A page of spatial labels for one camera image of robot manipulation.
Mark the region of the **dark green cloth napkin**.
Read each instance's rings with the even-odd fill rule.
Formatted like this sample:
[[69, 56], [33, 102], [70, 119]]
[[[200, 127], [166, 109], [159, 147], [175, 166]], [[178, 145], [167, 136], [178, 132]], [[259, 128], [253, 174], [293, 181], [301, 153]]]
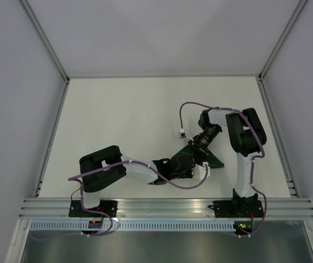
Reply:
[[224, 167], [224, 163], [221, 162], [208, 148], [198, 148], [195, 145], [187, 144], [177, 152], [172, 159], [176, 159], [180, 156], [187, 156], [193, 163], [198, 165], [207, 162], [211, 169]]

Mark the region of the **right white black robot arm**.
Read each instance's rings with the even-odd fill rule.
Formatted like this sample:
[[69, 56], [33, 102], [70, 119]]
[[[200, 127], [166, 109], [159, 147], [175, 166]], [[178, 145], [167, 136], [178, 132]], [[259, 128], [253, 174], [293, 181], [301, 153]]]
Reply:
[[195, 136], [191, 144], [204, 156], [210, 156], [208, 146], [221, 132], [222, 126], [227, 127], [230, 145], [237, 156], [237, 178], [232, 198], [213, 203], [216, 216], [248, 216], [251, 212], [262, 216], [263, 207], [258, 200], [262, 193], [254, 186], [254, 162], [265, 157], [263, 146], [267, 137], [255, 109], [207, 109], [201, 113], [198, 125], [203, 132]]

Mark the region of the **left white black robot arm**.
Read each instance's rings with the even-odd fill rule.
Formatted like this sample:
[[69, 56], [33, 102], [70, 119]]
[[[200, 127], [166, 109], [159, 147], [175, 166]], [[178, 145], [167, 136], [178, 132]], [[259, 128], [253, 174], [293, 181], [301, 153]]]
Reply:
[[191, 157], [180, 155], [154, 160], [146, 166], [135, 163], [113, 145], [83, 156], [79, 160], [82, 177], [81, 210], [89, 217], [100, 212], [100, 192], [122, 178], [136, 179], [149, 185], [164, 185], [175, 179], [192, 178], [195, 164]]

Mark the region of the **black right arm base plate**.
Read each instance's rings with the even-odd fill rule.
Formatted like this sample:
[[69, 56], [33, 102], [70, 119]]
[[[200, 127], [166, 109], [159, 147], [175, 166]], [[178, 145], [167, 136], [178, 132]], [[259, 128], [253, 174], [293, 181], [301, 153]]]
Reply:
[[216, 218], [262, 218], [264, 208], [261, 201], [234, 205], [231, 201], [213, 201], [213, 210]]

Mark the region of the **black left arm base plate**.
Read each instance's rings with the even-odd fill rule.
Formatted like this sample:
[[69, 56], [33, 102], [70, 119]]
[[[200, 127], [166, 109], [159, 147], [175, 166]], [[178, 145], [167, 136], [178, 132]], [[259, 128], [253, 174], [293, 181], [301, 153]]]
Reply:
[[101, 218], [102, 216], [105, 217], [105, 215], [96, 213], [96, 211], [99, 211], [114, 218], [117, 213], [117, 205], [118, 205], [117, 201], [103, 200], [100, 201], [98, 207], [83, 209], [81, 206], [81, 201], [74, 200], [71, 201], [70, 203], [69, 217], [70, 218]]

